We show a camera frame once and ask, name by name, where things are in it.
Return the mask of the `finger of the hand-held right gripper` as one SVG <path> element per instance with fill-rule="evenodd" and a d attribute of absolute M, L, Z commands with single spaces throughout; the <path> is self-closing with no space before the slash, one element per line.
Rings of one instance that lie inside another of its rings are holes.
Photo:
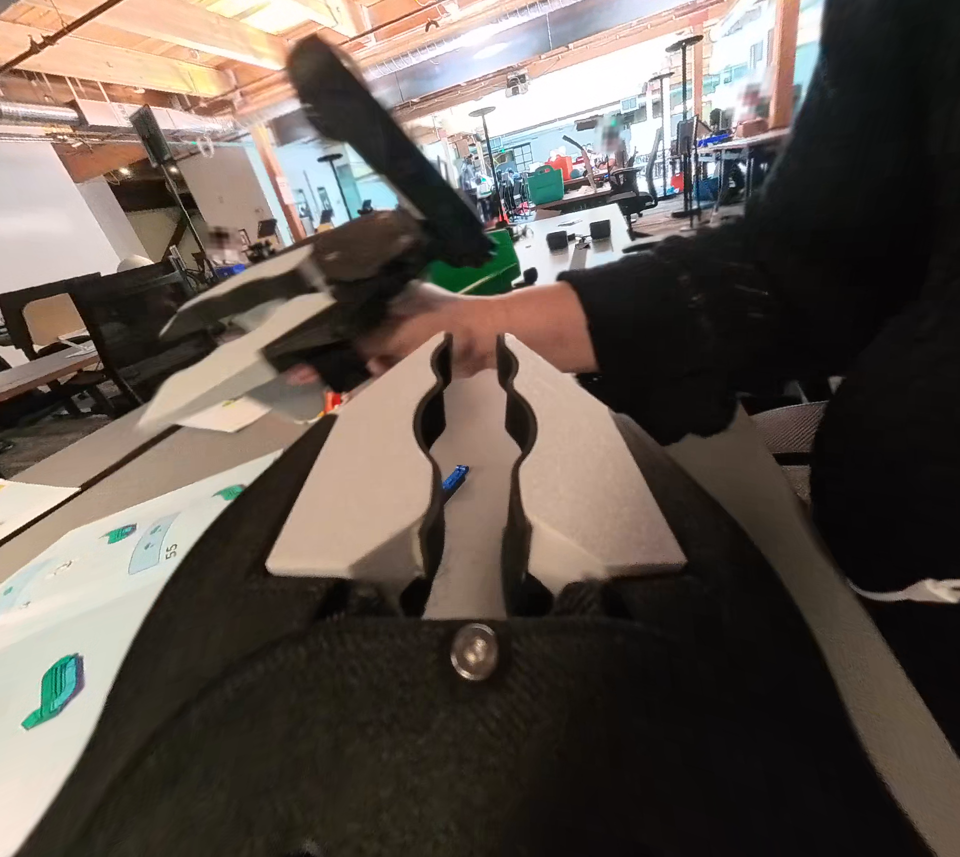
<path fill-rule="evenodd" d="M 334 299 L 308 294 L 259 313 L 257 324 L 205 358 L 165 380 L 138 418 L 138 428 L 159 432 L 229 398 L 242 397 L 279 377 L 266 347 L 329 310 Z"/>
<path fill-rule="evenodd" d="M 236 319 L 260 342 L 330 342 L 331 255 L 325 245 L 302 245 L 258 263 L 187 300 L 160 335 L 172 341 Z"/>

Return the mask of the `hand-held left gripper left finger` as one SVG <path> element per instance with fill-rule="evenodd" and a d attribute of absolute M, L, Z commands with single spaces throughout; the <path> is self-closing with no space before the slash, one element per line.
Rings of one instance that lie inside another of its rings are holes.
<path fill-rule="evenodd" d="M 451 336 L 431 337 L 342 407 L 266 560 L 271 575 L 375 587 L 421 616 L 445 549 Z"/>

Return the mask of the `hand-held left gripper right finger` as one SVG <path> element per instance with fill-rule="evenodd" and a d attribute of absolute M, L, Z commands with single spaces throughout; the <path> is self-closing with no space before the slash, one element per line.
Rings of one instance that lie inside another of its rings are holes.
<path fill-rule="evenodd" d="M 688 562 L 611 411 L 514 335 L 496 371 L 510 469 L 500 575 L 507 613 L 567 587 L 676 573 Z"/>

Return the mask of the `pale blue instruction booklet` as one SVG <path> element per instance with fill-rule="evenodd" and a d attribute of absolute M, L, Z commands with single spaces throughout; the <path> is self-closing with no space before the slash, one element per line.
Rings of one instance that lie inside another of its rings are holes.
<path fill-rule="evenodd" d="M 281 450 L 76 527 L 2 582 L 1 854 L 54 802 L 163 587 Z"/>

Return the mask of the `person's right forearm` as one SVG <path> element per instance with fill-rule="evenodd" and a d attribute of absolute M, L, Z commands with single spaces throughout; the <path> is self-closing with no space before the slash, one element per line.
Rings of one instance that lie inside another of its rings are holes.
<path fill-rule="evenodd" d="M 741 395 L 826 380 L 837 369 L 827 304 L 795 244 L 786 227 L 745 218 L 558 275 L 593 352 L 574 373 L 664 445 L 725 430 Z"/>

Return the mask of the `person's right hand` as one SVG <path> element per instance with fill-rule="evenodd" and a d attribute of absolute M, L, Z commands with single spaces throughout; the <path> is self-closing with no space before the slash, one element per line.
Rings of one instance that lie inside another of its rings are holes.
<path fill-rule="evenodd" d="M 554 292 L 525 287 L 499 296 L 459 295 L 410 285 L 392 299 L 381 322 L 348 342 L 374 377 L 389 371 L 437 335 L 452 338 L 455 376 L 473 376 L 496 362 L 497 338 L 512 335 L 534 350 L 550 342 Z"/>

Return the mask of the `white booklet yellow figure print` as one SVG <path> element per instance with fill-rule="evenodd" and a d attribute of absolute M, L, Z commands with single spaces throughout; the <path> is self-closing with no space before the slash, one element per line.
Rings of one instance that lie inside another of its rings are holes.
<path fill-rule="evenodd" d="M 206 407 L 194 414 L 180 418 L 176 426 L 181 429 L 232 435 L 246 430 L 264 419 L 276 419 L 290 423 L 274 407 L 251 396 L 230 398 Z"/>

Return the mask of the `black mesh office chair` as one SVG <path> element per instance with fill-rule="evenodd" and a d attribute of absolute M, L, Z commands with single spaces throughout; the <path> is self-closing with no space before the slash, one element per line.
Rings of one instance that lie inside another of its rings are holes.
<path fill-rule="evenodd" d="M 170 376 L 197 364 L 218 346 L 216 330 L 179 338 L 161 333 L 194 296 L 168 261 L 96 276 L 69 288 L 107 377 L 129 407 L 148 403 Z"/>

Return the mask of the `green plastic bin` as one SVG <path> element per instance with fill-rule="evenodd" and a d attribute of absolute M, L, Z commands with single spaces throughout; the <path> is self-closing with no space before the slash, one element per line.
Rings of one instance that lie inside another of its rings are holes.
<path fill-rule="evenodd" d="M 435 261 L 427 267 L 426 281 L 451 294 L 467 297 L 492 297 L 510 292 L 522 276 L 510 230 L 492 230 L 486 237 L 492 246 L 486 263 L 479 267 L 457 267 Z"/>

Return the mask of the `white table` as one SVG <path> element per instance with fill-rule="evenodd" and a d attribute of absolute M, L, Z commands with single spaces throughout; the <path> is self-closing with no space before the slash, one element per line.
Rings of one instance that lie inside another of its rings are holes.
<path fill-rule="evenodd" d="M 592 224 L 609 222 L 609 236 L 595 239 Z M 608 204 L 566 214 L 548 213 L 517 225 L 514 243 L 520 269 L 537 270 L 538 284 L 548 284 L 568 270 L 592 269 L 613 263 L 624 249 L 635 244 L 616 204 Z M 563 232 L 568 238 L 565 248 L 552 250 L 548 236 Z"/>

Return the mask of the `wooden back office chair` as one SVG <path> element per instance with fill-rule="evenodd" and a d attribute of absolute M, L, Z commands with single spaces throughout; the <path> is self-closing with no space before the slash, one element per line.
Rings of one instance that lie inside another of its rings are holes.
<path fill-rule="evenodd" d="M 1 313 L 12 345 L 29 361 L 42 351 L 87 334 L 72 291 L 101 277 L 99 272 L 1 294 Z"/>

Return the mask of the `person's black sweater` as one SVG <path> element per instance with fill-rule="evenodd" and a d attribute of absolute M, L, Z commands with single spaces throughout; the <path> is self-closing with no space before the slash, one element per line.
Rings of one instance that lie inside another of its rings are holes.
<path fill-rule="evenodd" d="M 843 382 L 812 515 L 848 582 L 958 578 L 958 0 L 826 0 L 798 116 Z M 958 605 L 862 599 L 958 750 Z"/>

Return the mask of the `white drawstring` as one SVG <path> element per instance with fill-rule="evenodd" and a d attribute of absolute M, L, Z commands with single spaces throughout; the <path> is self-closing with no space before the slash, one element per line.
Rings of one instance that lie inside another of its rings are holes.
<path fill-rule="evenodd" d="M 915 603 L 931 606 L 958 606 L 959 578 L 923 578 L 894 591 L 867 591 L 853 582 L 849 588 L 858 597 L 882 604 Z"/>

